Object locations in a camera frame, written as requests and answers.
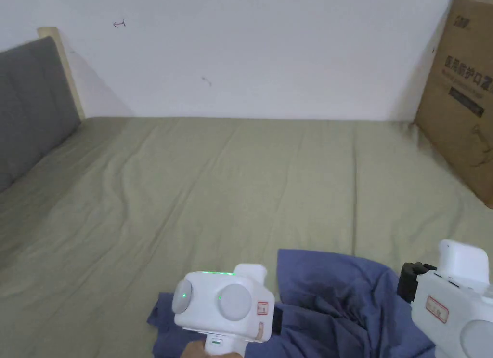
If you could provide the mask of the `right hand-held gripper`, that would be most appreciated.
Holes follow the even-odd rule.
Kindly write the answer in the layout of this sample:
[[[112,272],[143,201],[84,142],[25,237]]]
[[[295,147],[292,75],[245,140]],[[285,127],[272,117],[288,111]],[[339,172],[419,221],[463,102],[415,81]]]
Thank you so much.
[[[490,358],[493,286],[485,250],[445,239],[439,264],[402,266],[397,294],[411,306],[413,323],[435,344],[438,358]]]

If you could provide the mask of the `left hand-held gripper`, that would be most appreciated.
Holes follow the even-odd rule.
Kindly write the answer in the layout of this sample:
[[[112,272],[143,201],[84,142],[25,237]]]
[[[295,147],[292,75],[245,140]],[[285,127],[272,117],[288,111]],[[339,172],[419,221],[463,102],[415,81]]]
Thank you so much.
[[[172,299],[174,323],[205,335],[205,352],[212,356],[244,356],[249,343],[270,340],[275,297],[266,287],[261,264],[238,264],[231,273],[188,273]]]

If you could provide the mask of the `person's left hand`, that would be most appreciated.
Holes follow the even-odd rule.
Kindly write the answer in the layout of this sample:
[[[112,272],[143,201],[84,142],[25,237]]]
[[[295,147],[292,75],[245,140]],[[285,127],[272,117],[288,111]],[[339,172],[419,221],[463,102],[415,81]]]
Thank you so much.
[[[208,358],[209,355],[205,351],[205,341],[197,340],[187,344],[180,358]]]

